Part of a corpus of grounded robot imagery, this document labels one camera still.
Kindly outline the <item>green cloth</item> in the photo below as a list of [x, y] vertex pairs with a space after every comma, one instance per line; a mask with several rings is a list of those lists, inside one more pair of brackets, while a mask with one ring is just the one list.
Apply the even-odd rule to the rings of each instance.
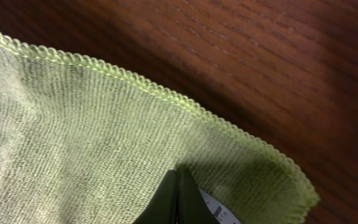
[[0, 223], [132, 223], [186, 167], [219, 221], [303, 223], [295, 162], [180, 93], [0, 33]]

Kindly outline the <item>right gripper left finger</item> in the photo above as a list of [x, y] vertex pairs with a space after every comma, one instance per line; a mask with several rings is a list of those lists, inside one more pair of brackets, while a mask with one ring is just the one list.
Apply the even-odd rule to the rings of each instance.
[[177, 221], [178, 177], [175, 170], [164, 175], [149, 204], [133, 224], [175, 224]]

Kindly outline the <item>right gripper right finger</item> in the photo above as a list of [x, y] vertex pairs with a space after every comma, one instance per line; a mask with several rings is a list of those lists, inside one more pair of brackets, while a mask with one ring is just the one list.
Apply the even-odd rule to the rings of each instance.
[[178, 174], [178, 224], [218, 224], [208, 209], [200, 190], [186, 168], [179, 168]]

